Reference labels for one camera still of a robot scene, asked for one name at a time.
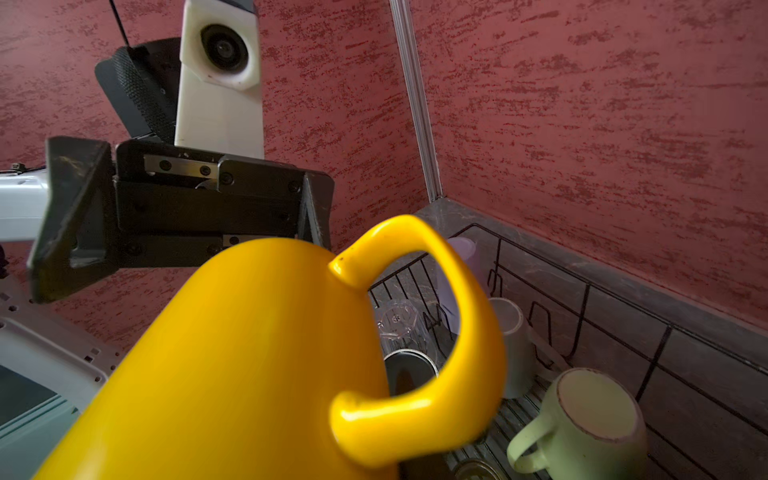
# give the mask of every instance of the cup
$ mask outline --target cup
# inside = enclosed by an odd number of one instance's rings
[[[523,317],[520,307],[506,298],[488,299],[504,336],[507,353],[507,379],[504,398],[517,399],[531,390],[536,376],[554,381],[560,372],[545,368],[536,361],[534,345],[564,372],[570,369],[562,356],[536,333]]]
[[[398,349],[427,352],[429,333],[411,300],[394,299],[376,309],[376,326],[384,355]]]
[[[480,255],[477,243],[464,237],[449,238],[446,242],[456,253],[458,253],[462,260],[464,260],[464,263],[467,264],[469,270],[475,275],[475,278],[480,284],[480,288],[486,295],[488,295],[488,286],[486,285],[482,267],[480,265]],[[458,335],[459,330],[461,329],[461,317],[458,314],[456,297],[453,294],[453,289],[448,282],[448,278],[445,276],[439,265],[437,266],[437,296],[440,299],[440,305],[445,311],[448,329]]]
[[[414,349],[395,350],[384,357],[384,367],[391,396],[416,390],[438,375],[432,359]]]
[[[455,480],[502,480],[489,464],[476,458],[467,458],[453,468]]]
[[[538,449],[522,456],[536,443]],[[647,440],[640,407],[621,384],[593,369],[570,369],[550,385],[538,416],[509,442],[519,473],[553,480],[639,480]]]

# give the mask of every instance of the yellow pitcher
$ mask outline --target yellow pitcher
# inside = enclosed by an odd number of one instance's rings
[[[438,378],[389,398],[366,290],[417,250],[448,277],[462,334]],[[387,220],[336,258],[252,240],[187,281],[36,478],[393,480],[398,461],[476,438],[504,377],[480,286],[418,218]]]

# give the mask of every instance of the yellow handle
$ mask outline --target yellow handle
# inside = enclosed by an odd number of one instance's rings
[[[501,401],[506,360],[490,303],[469,268],[429,225],[402,215],[373,227],[329,264],[365,294],[373,280],[407,253],[426,250],[451,283],[462,334],[440,376],[391,399],[341,392],[330,408],[339,447],[370,468],[458,448],[477,438]]]

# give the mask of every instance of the camera lens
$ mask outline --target camera lens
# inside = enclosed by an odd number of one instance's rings
[[[248,49],[243,39],[224,25],[208,25],[200,33],[203,49],[217,68],[237,73],[248,65]]]

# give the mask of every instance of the red textured wall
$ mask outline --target red textured wall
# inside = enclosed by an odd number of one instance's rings
[[[180,0],[117,4],[133,43],[180,34]],[[389,3],[257,4],[266,155],[334,177],[335,249],[426,205]],[[41,164],[52,135],[127,137],[93,73],[121,42],[106,0],[0,2],[0,167]],[[4,247],[22,276],[29,245]],[[128,348],[190,272],[122,270],[55,308]]]
[[[448,197],[768,327],[768,2],[411,2]]]

